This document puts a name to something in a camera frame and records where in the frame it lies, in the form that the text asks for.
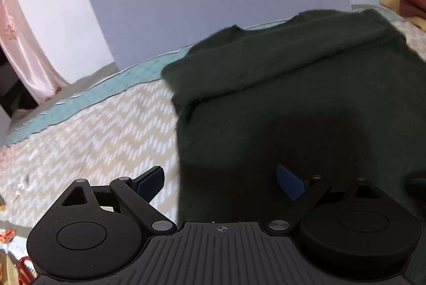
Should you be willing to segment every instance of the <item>dark green sweater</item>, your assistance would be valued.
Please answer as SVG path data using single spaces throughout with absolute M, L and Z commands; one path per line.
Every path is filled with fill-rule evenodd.
M 226 28 L 162 76 L 178 114 L 181 222 L 272 219 L 289 204 L 278 164 L 335 189 L 366 177 L 420 217 L 401 179 L 426 168 L 426 64 L 375 11 Z

